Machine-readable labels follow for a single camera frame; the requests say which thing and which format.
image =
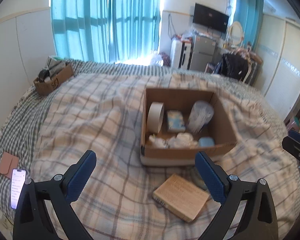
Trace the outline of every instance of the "masking tape roll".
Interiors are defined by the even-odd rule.
[[[147,128],[149,132],[159,133],[163,121],[163,112],[163,103],[153,102],[151,104],[147,119]]]

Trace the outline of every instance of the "card holder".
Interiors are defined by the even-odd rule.
[[[4,152],[0,161],[0,173],[7,178],[12,178],[13,169],[17,169],[19,164],[19,158]]]

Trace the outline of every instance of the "checkered blanket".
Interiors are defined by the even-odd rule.
[[[300,180],[296,160],[282,150],[276,125],[267,120],[270,111],[265,111],[261,101],[238,98],[229,89],[192,75],[82,74],[72,79],[53,98],[41,126],[32,178],[49,180],[64,173],[91,149],[97,154],[97,166],[72,208],[94,239],[197,239],[220,206],[210,198],[200,216],[188,224],[152,199],[152,192],[173,173],[189,181],[197,178],[193,167],[141,165],[146,86],[209,89],[220,96],[239,143],[218,164],[242,180],[267,180],[276,206],[279,236],[283,238],[300,211]],[[243,209],[244,203],[227,237],[234,233]],[[59,236],[65,237],[52,207],[48,210]]]
[[[96,62],[83,62],[80,60],[67,60],[74,69],[74,75],[84,73],[98,73],[113,76],[164,76],[174,70],[159,66],[141,66],[125,64],[102,64]],[[19,157],[19,168],[31,175],[30,166],[34,156],[34,149],[38,140],[41,125],[45,120],[50,104],[59,89],[47,97],[40,96],[32,86],[15,105],[11,114],[0,130],[0,160],[3,152],[9,152]],[[10,207],[10,180],[0,175],[0,220],[2,214],[13,221],[15,211]]]

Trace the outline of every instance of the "wall-mounted tv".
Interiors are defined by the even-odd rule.
[[[220,13],[214,9],[196,3],[194,6],[193,23],[201,24],[226,33],[229,16]]]

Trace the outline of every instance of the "phone screen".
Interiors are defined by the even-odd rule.
[[[26,180],[26,171],[14,169],[11,179],[11,207],[17,208],[20,193]]]

